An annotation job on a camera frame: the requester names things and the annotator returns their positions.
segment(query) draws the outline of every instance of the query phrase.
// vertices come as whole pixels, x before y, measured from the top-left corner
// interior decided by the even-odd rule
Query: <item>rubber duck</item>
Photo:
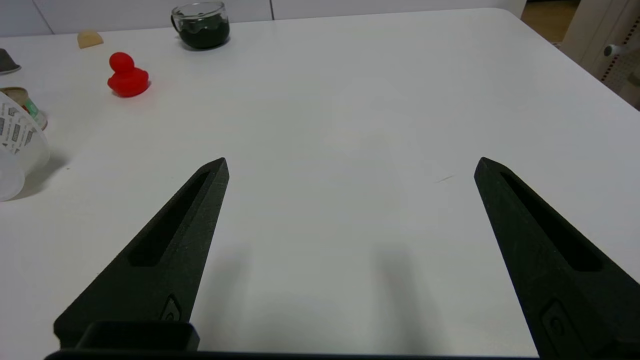
[[[131,56],[115,53],[109,58],[115,72],[107,85],[119,96],[132,97],[142,94],[149,87],[149,73],[134,66]]]

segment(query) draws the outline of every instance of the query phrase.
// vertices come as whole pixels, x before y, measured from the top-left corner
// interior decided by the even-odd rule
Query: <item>plastic cup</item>
[[[18,195],[24,179],[49,161],[49,144],[27,111],[0,92],[0,201]]]

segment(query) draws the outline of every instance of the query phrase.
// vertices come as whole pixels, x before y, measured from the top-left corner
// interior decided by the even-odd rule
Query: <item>glass cup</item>
[[[171,11],[171,23],[185,44],[210,49],[229,37],[229,19],[222,1],[182,5]]]

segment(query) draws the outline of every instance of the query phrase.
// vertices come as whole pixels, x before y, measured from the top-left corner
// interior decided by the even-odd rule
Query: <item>white cabinet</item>
[[[196,0],[35,0],[55,34],[167,28],[171,10]],[[269,0],[227,0],[232,22],[271,20]]]
[[[502,8],[520,17],[526,0],[272,0],[278,19],[419,12],[466,8]]]
[[[0,0],[0,37],[51,34],[31,0]]]

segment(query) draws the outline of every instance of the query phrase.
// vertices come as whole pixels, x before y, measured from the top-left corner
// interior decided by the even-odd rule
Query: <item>wooden floor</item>
[[[579,3],[580,0],[528,2],[522,21],[548,41],[562,42]]]

